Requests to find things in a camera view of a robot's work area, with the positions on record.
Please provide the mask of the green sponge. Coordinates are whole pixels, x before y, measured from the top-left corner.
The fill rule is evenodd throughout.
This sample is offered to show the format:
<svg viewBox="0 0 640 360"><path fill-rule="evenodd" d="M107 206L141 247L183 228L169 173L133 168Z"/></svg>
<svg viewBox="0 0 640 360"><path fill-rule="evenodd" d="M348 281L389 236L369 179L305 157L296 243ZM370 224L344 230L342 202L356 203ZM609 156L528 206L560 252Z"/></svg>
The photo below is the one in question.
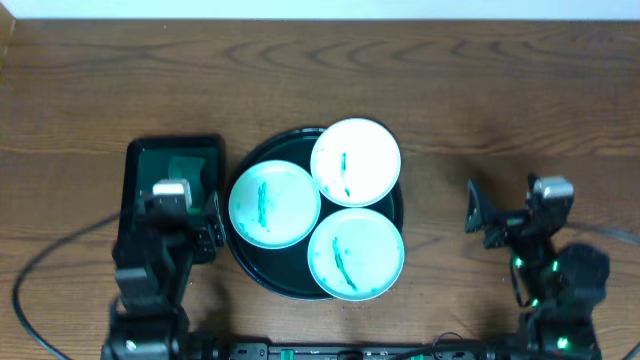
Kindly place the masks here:
<svg viewBox="0 0 640 360"><path fill-rule="evenodd" d="M205 203L204 189L201 182L201 170L205 159L193 156L172 156L168 165L168 178L186 180L190 186L191 207L193 212L200 212Z"/></svg>

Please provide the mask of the pale green plate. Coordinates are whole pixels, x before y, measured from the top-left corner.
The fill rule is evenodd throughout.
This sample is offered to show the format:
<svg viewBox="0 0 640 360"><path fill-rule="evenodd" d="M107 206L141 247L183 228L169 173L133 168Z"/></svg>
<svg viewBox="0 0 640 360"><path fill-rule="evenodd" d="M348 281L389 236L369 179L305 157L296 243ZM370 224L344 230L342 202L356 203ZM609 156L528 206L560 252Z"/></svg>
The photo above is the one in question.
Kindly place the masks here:
<svg viewBox="0 0 640 360"><path fill-rule="evenodd" d="M376 298L399 278L405 259L396 226L366 208L347 208L326 217L309 241L310 273L330 296L351 302Z"/></svg>
<svg viewBox="0 0 640 360"><path fill-rule="evenodd" d="M284 160L260 162L234 183L229 217L249 244L276 250L302 241L316 225L321 197L311 175Z"/></svg>

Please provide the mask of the white plate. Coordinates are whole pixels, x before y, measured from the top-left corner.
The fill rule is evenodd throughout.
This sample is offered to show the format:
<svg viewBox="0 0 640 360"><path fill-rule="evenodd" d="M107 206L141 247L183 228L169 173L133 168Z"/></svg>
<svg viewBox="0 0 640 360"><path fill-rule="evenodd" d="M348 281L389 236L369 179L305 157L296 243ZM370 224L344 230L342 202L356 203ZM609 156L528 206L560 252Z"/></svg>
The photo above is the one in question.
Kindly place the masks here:
<svg viewBox="0 0 640 360"><path fill-rule="evenodd" d="M343 207L365 207L384 198L401 172L395 137L366 118L329 126L316 140L310 170L322 195Z"/></svg>

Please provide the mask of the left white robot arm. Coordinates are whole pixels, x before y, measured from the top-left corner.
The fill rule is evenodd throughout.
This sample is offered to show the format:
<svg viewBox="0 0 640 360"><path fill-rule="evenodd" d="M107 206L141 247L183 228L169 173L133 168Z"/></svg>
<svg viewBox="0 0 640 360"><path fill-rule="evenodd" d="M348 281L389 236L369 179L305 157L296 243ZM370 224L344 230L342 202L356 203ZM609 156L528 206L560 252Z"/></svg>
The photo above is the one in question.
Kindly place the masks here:
<svg viewBox="0 0 640 360"><path fill-rule="evenodd" d="M125 220L112 251L120 295L110 307L100 357L224 358L215 335L189 330L182 307L192 267L213 262L227 239L218 193L197 214L188 210L183 194L145 195Z"/></svg>

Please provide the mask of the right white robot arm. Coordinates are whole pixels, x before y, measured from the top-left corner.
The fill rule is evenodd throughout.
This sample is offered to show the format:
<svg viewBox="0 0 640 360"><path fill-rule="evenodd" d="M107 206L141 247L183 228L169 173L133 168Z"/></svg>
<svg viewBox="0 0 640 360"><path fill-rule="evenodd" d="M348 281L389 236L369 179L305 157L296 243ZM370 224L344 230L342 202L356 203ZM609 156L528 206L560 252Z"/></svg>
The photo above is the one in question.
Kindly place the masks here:
<svg viewBox="0 0 640 360"><path fill-rule="evenodd" d="M516 333L485 346L485 359L599 359L592 313L607 296L609 256L584 243L556 249L574 187L562 176L527 177L522 209L500 211L470 181L465 230L483 232L487 249L506 247L514 296L523 312Z"/></svg>

